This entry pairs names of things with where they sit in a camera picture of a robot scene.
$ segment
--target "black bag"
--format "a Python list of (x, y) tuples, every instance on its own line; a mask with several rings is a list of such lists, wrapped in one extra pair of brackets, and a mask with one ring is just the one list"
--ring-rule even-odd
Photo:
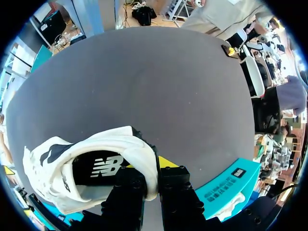
[(157, 17), (154, 10), (148, 6), (143, 6), (133, 10), (131, 15), (133, 18), (138, 20), (141, 26), (150, 26), (151, 19)]

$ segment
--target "shoe insole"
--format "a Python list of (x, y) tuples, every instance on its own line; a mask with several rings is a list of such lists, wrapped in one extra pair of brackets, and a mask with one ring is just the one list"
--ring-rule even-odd
[(93, 151), (76, 157), (73, 161), (73, 176), (76, 185), (114, 185), (116, 173), (129, 163), (118, 153)]

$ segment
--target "shoe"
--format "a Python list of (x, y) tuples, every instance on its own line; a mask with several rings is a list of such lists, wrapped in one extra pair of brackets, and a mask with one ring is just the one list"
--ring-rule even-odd
[(146, 200), (156, 198), (158, 173), (153, 149), (131, 126), (97, 133), (69, 143), (52, 137), (25, 152), (23, 164), (34, 191), (63, 214), (105, 201), (121, 166), (132, 165), (145, 177)]

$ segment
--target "beige pants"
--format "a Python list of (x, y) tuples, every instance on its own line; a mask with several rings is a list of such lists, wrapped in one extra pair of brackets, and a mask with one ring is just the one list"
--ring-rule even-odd
[(226, 40), (232, 36), (229, 33), (226, 33), (226, 31), (221, 31), (217, 26), (197, 13), (196, 10), (185, 21), (181, 28), (205, 33), (222, 40)]

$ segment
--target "gray table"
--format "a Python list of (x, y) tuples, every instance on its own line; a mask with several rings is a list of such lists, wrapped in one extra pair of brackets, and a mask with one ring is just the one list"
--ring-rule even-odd
[[(9, 144), (26, 190), (32, 192), (24, 146), (33, 150), (53, 136), (77, 142), (125, 125), (141, 130), (159, 155), (185, 165), (195, 189), (238, 157), (252, 159), (249, 90), (224, 43), (184, 29), (139, 27), (88, 38), (49, 59), (7, 111)], [(146, 203), (144, 230), (162, 230), (158, 199)]]

